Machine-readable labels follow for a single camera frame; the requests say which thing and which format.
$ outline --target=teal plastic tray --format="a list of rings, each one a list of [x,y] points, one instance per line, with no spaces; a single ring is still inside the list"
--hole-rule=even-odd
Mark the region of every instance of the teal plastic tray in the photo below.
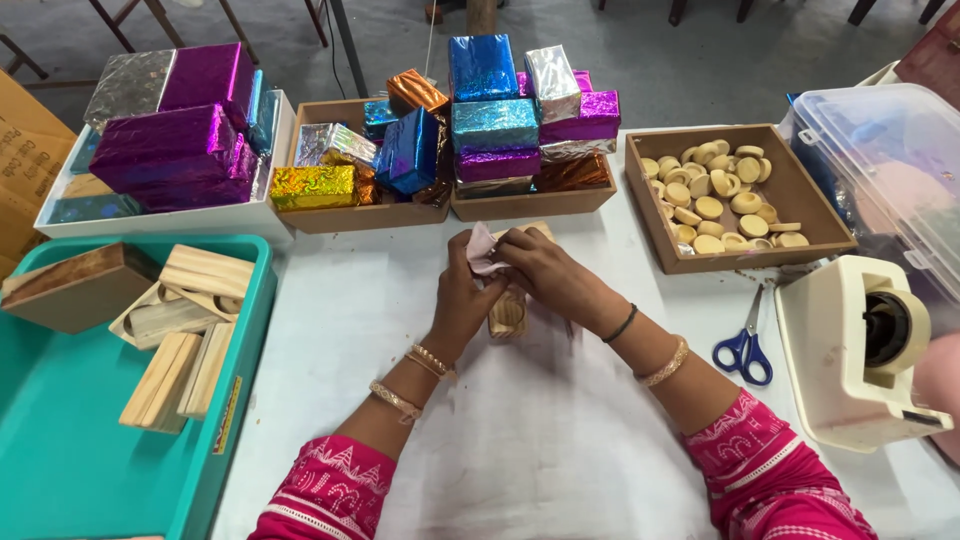
[[[175,244],[256,263],[206,419],[188,420],[179,435],[121,426],[151,352],[108,323],[67,335],[0,312],[2,540],[206,538],[274,302],[273,254],[251,235],[65,238],[34,249],[13,274],[116,241],[160,263]]]

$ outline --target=clear plastic container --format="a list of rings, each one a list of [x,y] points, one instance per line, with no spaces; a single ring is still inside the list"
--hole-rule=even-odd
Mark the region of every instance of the clear plastic container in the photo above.
[[[960,330],[960,112],[917,85],[805,92],[781,132],[850,227],[856,254],[897,263]]]

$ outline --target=white tablecloth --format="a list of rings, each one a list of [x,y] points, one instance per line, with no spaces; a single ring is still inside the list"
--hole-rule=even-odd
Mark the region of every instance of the white tablecloth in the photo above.
[[[734,272],[662,274],[626,186],[624,133],[611,159],[616,195],[594,213],[546,222],[572,256],[708,357],[743,328],[756,283]],[[300,234],[277,254],[273,318],[214,540],[253,530],[300,446],[336,428],[426,333],[446,240],[470,225],[451,212],[440,225]],[[750,390],[805,437],[769,292],[758,332],[774,380]],[[378,538],[718,536],[700,473],[663,412],[595,336],[570,339],[534,307],[525,338],[494,342],[481,329],[458,368],[460,383],[438,389],[400,458]],[[881,538],[956,537],[960,476],[925,441],[868,455],[807,443]]]

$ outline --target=floor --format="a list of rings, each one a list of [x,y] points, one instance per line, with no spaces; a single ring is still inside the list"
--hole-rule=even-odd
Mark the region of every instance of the floor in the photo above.
[[[117,12],[125,0],[103,0]],[[187,8],[163,0],[188,45],[236,40],[214,0]],[[350,28],[371,94],[384,81],[427,56],[426,0],[351,0]],[[924,34],[917,23],[925,0],[877,2],[860,27],[846,22],[853,0],[756,0],[744,24],[736,0],[690,0],[684,20],[667,23],[668,0],[510,0],[498,12],[497,32],[510,35],[514,60],[522,52],[562,43],[571,64],[591,72],[596,89],[620,92],[624,127],[777,122],[786,92],[851,86],[905,54]],[[340,99],[332,51],[323,49],[300,0],[232,0],[260,65],[296,104]],[[428,75],[445,81],[446,39],[465,31],[466,12],[450,12],[434,30]],[[123,48],[83,0],[22,0],[0,4],[0,22],[54,80],[95,79]],[[138,51],[171,47],[140,5],[122,29]],[[342,45],[336,71],[347,97],[357,97]],[[12,56],[0,46],[0,64]],[[36,77],[27,68],[21,82]],[[38,90],[36,97],[68,126],[83,126],[92,87]]]

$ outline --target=pink sleeve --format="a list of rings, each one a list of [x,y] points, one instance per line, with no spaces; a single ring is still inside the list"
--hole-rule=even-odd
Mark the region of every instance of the pink sleeve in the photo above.
[[[300,449],[248,540],[371,540],[396,463],[340,435]]]
[[[707,480],[710,519],[726,537],[876,540],[817,454],[746,390],[685,444]]]

